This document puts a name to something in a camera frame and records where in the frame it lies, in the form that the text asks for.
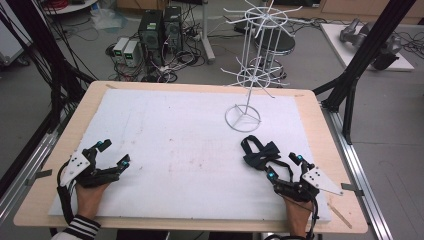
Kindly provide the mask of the large black computer tower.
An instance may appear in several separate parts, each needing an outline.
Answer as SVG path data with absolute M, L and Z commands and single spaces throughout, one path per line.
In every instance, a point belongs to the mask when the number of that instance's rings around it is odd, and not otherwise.
M 161 10 L 149 9 L 142 16 L 138 34 L 144 47 L 145 56 L 157 66 L 163 65 L 162 46 L 164 42 L 163 13 Z

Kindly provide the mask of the grey robot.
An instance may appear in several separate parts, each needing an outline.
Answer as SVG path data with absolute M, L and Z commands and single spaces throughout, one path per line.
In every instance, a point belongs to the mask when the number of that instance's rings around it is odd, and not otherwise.
M 356 49 L 362 45 L 375 25 L 374 22 L 368 22 L 361 27 L 358 33 L 356 33 L 356 27 L 359 22 L 360 20 L 355 18 L 347 27 L 341 30 L 339 34 L 339 40 L 341 42 L 350 42 Z M 370 65 L 373 69 L 379 71 L 387 69 L 391 64 L 399 59 L 397 53 L 400 52 L 401 48 L 401 38 L 391 34 L 383 46 L 379 49 L 379 52 L 371 61 Z

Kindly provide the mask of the white wire display rack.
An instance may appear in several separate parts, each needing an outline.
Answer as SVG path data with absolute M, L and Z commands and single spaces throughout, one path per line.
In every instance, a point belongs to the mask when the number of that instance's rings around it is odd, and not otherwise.
M 268 81 L 267 77 L 262 78 L 255 74 L 248 73 L 248 62 L 259 55 L 257 48 L 254 46 L 252 39 L 249 37 L 250 33 L 254 34 L 257 38 L 259 33 L 265 29 L 283 30 L 290 37 L 295 37 L 294 33 L 290 33 L 286 29 L 288 23 L 301 23 L 309 24 L 310 20 L 300 20 L 290 18 L 289 13 L 299 11 L 302 7 L 295 9 L 281 10 L 274 7 L 274 0 L 267 4 L 267 0 L 263 0 L 262 6 L 256 6 L 248 0 L 246 3 L 251 5 L 251 8 L 242 11 L 244 17 L 237 21 L 231 21 L 231 24 L 243 23 L 245 25 L 245 35 L 243 42 L 243 51 L 241 58 L 236 58 L 240 70 L 232 72 L 223 69 L 223 72 L 231 74 L 236 77 L 236 82 L 233 86 L 240 86 L 247 90 L 246 102 L 244 104 L 234 104 L 225 112 L 225 121 L 227 125 L 238 132 L 252 132 L 256 130 L 261 122 L 261 115 L 257 109 L 251 105 L 251 95 L 254 90 L 263 90 L 268 96 L 272 95 L 267 91 L 271 85 L 283 86 L 284 83 L 277 84 Z

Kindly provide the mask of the clear plastic bag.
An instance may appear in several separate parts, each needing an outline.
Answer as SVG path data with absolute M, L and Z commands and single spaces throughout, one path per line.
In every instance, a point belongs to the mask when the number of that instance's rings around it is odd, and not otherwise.
M 112 9 L 95 9 L 90 11 L 93 27 L 96 30 L 117 32 L 127 24 L 127 19 Z

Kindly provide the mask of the black frame strut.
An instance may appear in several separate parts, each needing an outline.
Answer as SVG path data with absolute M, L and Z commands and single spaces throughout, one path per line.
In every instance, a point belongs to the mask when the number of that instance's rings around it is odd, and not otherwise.
M 374 27 L 359 47 L 345 70 L 334 80 L 313 90 L 319 95 L 331 90 L 330 95 L 322 101 L 322 106 L 332 113 L 338 113 L 340 104 L 345 101 L 345 112 L 342 125 L 342 136 L 351 145 L 351 125 L 357 83 L 389 38 L 417 0 L 389 0 L 388 4 L 376 20 Z

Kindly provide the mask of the person's left hand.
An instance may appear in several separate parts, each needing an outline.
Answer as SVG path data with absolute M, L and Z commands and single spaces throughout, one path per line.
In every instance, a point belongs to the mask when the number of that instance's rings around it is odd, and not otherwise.
M 77 184 L 77 214 L 87 219 L 94 220 L 97 215 L 103 193 L 107 188 L 108 184 L 103 184 L 95 188 L 84 188 L 80 184 Z

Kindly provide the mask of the thin wooden stick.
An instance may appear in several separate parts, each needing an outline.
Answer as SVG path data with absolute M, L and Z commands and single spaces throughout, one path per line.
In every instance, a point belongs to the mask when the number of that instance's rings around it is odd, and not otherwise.
M 352 229 L 352 224 L 344 217 L 344 215 L 331 203 L 327 203 L 327 206 L 333 211 L 333 213 L 349 228 Z

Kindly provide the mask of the grey case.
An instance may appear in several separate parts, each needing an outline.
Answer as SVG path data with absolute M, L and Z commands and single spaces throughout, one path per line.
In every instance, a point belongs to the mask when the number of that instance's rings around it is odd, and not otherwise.
M 0 16 L 6 18 L 7 22 L 12 25 L 13 30 L 27 46 L 32 44 L 32 39 L 5 0 L 0 0 Z M 23 51 L 24 49 L 16 37 L 0 20 L 0 64 L 9 66 Z

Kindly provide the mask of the aluminium rail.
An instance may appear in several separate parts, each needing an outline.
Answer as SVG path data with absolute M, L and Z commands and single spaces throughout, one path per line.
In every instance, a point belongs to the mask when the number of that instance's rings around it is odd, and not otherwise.
M 321 110 L 339 149 L 342 162 L 353 184 L 354 193 L 364 212 L 367 225 L 372 229 L 377 240 L 394 240 L 356 150 L 342 134 L 343 121 L 340 114 L 330 112 L 325 108 L 321 108 Z
M 57 132 L 33 136 L 0 180 L 0 226 L 34 183 L 58 138 Z

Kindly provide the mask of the black round stool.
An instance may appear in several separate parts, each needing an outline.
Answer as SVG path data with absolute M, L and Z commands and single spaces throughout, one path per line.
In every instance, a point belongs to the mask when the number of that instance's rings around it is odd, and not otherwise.
M 268 81 L 281 84 L 287 77 L 279 56 L 287 56 L 294 51 L 295 40 L 283 30 L 265 29 L 257 38 L 249 34 L 259 55 L 248 62 L 248 73 L 267 77 Z

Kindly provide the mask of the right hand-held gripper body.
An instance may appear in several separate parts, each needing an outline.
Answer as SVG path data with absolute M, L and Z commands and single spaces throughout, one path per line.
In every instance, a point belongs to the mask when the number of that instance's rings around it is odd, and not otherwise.
M 343 195 L 342 189 L 319 167 L 315 167 L 305 174 L 301 173 L 297 182 L 280 180 L 283 184 L 281 186 L 273 186 L 274 192 L 298 202 L 313 201 L 320 191 L 339 196 Z

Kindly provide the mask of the white round table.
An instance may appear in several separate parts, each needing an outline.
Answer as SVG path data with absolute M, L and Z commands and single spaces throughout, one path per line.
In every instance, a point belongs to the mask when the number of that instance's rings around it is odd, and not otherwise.
M 76 12 L 86 8 L 90 8 L 92 5 L 96 5 L 98 3 L 98 0 L 84 0 L 84 1 L 85 1 L 84 4 L 75 4 L 75 5 L 70 4 L 62 9 L 44 8 L 44 12 L 48 15 L 72 13 L 72 12 Z

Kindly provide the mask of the grey metal clamp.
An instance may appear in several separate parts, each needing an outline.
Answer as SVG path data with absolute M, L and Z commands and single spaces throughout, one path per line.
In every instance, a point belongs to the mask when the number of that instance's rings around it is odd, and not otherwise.
M 343 190 L 348 190 L 348 191 L 354 192 L 357 197 L 362 197 L 364 195 L 364 191 L 359 189 L 358 187 L 356 187 L 353 184 L 342 183 L 341 188 Z
M 25 186 L 32 186 L 37 179 L 48 177 L 52 175 L 52 169 L 43 170 L 35 173 L 31 178 L 25 180 Z

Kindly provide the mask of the white power supply unit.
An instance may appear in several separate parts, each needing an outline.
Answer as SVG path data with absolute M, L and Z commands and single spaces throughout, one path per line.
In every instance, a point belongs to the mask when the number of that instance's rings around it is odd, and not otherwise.
M 138 42 L 130 40 L 124 50 L 124 57 L 128 67 L 136 67 L 140 62 L 140 52 Z
M 125 63 L 124 50 L 129 42 L 128 37 L 122 37 L 113 47 L 114 60 L 118 64 Z

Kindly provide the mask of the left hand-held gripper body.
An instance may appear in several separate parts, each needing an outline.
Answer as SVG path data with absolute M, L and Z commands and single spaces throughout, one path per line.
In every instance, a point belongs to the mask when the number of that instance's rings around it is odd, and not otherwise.
M 98 169 L 95 160 L 97 153 L 96 148 L 75 152 L 68 161 L 64 173 L 59 175 L 59 185 L 65 187 L 75 180 L 84 188 L 94 188 L 117 181 L 120 177 L 120 168 Z

